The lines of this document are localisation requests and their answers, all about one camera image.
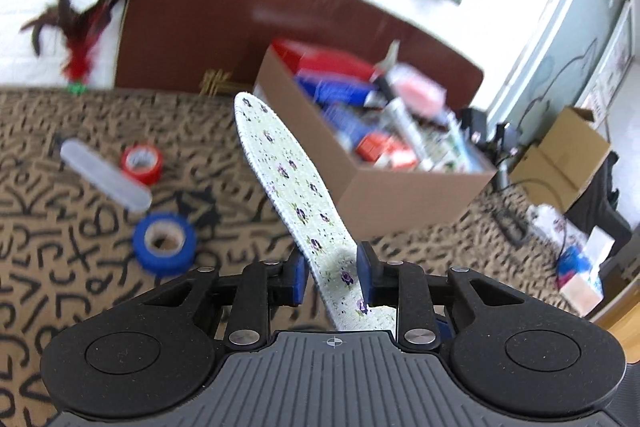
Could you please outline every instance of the small cardboard box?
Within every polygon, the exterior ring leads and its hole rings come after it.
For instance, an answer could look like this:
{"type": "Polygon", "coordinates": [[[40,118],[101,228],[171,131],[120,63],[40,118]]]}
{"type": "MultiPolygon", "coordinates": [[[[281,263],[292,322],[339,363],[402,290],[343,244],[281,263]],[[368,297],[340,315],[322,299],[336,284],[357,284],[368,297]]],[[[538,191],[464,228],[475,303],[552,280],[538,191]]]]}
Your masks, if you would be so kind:
{"type": "Polygon", "coordinates": [[[256,88],[315,163],[354,239],[452,223],[495,174],[493,166],[471,147],[485,170],[402,172],[367,165],[335,140],[319,109],[294,83],[272,48],[264,56],[256,88]]]}
{"type": "Polygon", "coordinates": [[[550,204],[566,212],[587,189],[593,175],[607,158],[610,144],[590,123],[593,113],[587,109],[565,107],[539,146],[531,146],[511,173],[511,182],[527,179],[551,185],[551,191],[539,183],[523,183],[533,204],[550,204]]]}

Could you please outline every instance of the tape roll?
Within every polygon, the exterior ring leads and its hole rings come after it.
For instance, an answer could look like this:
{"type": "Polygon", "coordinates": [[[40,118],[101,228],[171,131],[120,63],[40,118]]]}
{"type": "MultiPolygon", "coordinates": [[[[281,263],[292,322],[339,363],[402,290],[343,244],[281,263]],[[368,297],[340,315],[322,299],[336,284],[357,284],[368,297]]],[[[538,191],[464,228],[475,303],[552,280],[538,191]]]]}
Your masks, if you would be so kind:
{"type": "Polygon", "coordinates": [[[145,185],[158,183],[162,174],[162,155],[152,145],[129,147],[120,161],[122,171],[145,185]]]}
{"type": "Polygon", "coordinates": [[[177,214],[149,214],[133,232],[139,263],[156,275],[177,275],[193,264],[197,238],[189,222],[177,214]]]}

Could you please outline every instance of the red tape roll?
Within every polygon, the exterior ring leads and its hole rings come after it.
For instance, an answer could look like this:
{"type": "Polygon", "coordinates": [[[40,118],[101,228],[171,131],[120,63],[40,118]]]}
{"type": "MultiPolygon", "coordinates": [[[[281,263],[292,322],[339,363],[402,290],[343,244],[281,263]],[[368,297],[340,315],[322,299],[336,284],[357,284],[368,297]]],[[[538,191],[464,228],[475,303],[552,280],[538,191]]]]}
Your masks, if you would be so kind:
{"type": "Polygon", "coordinates": [[[152,145],[129,147],[120,162],[122,171],[145,185],[158,183],[162,174],[162,155],[152,145]]]}

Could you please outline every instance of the blue gripper pad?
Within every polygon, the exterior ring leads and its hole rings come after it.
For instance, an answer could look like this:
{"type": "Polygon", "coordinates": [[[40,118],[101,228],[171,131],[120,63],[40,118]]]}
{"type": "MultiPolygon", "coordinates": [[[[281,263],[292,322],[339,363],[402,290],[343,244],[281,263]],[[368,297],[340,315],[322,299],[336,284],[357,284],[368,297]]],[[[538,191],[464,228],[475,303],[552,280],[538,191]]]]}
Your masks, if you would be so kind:
{"type": "Polygon", "coordinates": [[[369,264],[369,258],[361,243],[358,243],[358,251],[356,252],[356,269],[358,271],[358,279],[360,280],[362,298],[368,305],[370,304],[371,297],[371,265],[369,264]]]}
{"type": "Polygon", "coordinates": [[[300,255],[296,261],[296,272],[293,286],[293,305],[302,304],[302,301],[305,298],[307,277],[308,270],[306,269],[306,260],[303,255],[300,255]]]}

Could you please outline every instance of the pink sponge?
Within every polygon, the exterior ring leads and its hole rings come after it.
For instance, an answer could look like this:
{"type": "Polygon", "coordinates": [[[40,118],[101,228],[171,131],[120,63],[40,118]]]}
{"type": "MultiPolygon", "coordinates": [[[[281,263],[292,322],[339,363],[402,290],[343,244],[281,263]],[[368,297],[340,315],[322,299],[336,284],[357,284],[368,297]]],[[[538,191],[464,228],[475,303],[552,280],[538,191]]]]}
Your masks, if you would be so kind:
{"type": "Polygon", "coordinates": [[[396,64],[386,79],[412,113],[431,120],[442,111],[447,90],[415,68],[396,64]]]}

